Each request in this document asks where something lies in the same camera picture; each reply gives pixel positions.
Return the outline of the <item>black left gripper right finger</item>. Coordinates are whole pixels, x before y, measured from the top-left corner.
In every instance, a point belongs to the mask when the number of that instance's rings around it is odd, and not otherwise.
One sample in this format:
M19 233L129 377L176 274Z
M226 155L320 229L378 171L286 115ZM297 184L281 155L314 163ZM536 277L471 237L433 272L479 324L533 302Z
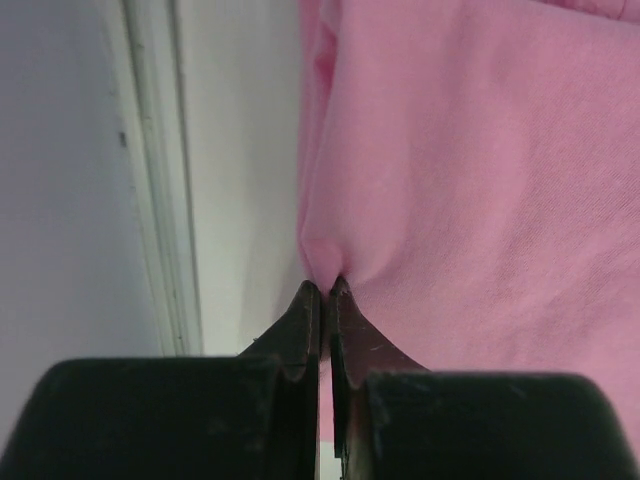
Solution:
M346 479L635 479L613 408L579 375L435 372L360 312L327 304L334 452Z

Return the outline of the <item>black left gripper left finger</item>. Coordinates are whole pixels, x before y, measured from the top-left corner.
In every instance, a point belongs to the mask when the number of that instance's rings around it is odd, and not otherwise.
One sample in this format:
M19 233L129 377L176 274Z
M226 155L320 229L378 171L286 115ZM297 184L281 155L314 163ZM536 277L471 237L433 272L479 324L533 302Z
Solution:
M36 384L5 479L313 479L321 296L233 357L73 359Z

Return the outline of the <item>pink t shirt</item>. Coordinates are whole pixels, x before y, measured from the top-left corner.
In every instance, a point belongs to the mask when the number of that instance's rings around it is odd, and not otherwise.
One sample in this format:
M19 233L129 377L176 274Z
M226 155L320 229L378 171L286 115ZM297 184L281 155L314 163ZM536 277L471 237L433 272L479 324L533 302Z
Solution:
M639 440L639 5L303 1L297 241L434 370L594 380Z

